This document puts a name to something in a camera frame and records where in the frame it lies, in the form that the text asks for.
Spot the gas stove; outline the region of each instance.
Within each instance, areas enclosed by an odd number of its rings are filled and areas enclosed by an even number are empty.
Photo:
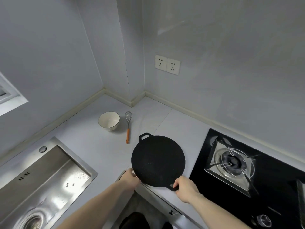
[[[213,129],[190,179],[251,228],[305,228],[305,172]]]

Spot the window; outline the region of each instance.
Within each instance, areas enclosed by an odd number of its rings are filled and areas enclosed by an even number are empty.
[[[26,98],[0,72],[0,116],[26,102]]]

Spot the gray floor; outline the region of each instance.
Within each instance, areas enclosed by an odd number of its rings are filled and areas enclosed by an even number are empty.
[[[111,229],[118,229],[123,219],[135,211],[141,212],[145,216],[151,229],[161,229],[167,221],[164,214],[135,192]]]

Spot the hand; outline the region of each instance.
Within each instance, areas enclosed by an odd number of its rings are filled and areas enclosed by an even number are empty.
[[[134,190],[141,182],[139,178],[132,173],[132,170],[132,168],[127,169],[120,179],[121,182],[124,182],[126,190]]]
[[[179,185],[179,190],[176,191],[176,195],[182,202],[190,203],[193,197],[200,195],[195,183],[186,177],[180,176],[177,178],[173,188],[177,185]]]

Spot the white power socket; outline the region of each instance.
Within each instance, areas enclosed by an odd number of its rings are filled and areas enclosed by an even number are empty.
[[[155,68],[166,71],[166,65],[167,65],[167,58],[156,55],[155,56]]]
[[[174,59],[167,59],[166,71],[174,75],[179,75],[180,61]]]

